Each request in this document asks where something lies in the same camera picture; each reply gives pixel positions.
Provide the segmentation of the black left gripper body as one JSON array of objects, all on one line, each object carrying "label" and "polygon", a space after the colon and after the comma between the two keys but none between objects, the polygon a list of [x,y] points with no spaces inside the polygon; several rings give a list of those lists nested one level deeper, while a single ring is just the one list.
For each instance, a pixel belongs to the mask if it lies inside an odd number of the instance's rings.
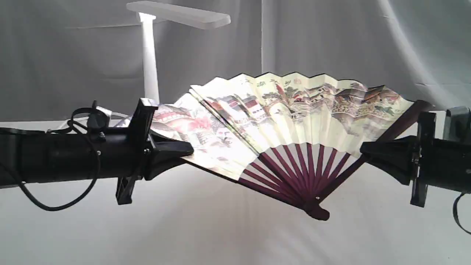
[{"label": "black left gripper body", "polygon": [[149,131],[158,104],[140,98],[126,127],[108,126],[105,142],[93,141],[99,155],[101,168],[98,179],[117,179],[116,201],[118,205],[132,203],[132,193],[150,154]]}]

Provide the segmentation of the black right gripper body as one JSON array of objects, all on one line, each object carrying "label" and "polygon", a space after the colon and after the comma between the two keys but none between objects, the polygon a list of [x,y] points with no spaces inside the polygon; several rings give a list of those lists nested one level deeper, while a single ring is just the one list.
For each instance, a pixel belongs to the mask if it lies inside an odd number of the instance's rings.
[{"label": "black right gripper body", "polygon": [[435,135],[437,114],[422,112],[418,117],[417,142],[414,147],[412,162],[415,175],[410,204],[425,207],[429,186],[439,187],[439,176],[436,153],[441,140]]}]

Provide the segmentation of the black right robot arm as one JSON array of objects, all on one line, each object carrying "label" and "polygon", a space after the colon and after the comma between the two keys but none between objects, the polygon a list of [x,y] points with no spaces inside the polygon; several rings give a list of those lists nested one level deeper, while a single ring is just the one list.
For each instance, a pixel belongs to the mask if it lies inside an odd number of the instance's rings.
[{"label": "black right robot arm", "polygon": [[429,186],[470,193],[470,109],[446,111],[443,138],[435,137],[436,114],[422,112],[418,131],[391,141],[364,142],[367,163],[402,185],[412,184],[411,205],[424,207]]}]

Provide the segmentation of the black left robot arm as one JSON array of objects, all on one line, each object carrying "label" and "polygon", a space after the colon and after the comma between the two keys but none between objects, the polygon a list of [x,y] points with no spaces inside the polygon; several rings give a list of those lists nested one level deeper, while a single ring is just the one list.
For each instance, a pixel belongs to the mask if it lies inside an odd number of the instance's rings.
[{"label": "black left robot arm", "polygon": [[[190,143],[151,131],[158,105],[138,101],[126,127],[109,125],[112,112],[99,107],[76,109],[67,128],[21,130],[1,128],[1,188],[19,187],[39,208],[59,211],[89,194],[98,179],[117,179],[118,205],[132,203],[136,181],[152,180],[166,170],[184,164],[194,152]],[[75,200],[62,206],[46,206],[35,198],[27,183],[91,180]]]}]

